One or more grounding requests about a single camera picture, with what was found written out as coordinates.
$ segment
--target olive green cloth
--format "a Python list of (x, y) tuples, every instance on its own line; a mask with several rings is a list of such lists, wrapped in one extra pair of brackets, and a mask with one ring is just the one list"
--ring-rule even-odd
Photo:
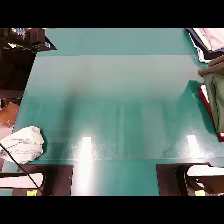
[(224, 132), (224, 76), (209, 73), (204, 80), (216, 131)]

